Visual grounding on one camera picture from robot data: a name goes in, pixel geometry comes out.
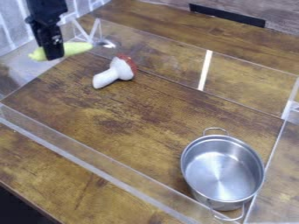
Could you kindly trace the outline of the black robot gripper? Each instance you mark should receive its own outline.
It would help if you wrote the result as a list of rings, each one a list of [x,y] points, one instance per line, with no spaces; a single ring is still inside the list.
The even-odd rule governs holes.
[[[31,28],[35,43],[42,47],[46,60],[55,60],[63,56],[61,29],[55,24],[61,20],[61,14],[67,11],[66,2],[25,0],[25,3],[29,16],[23,21]]]

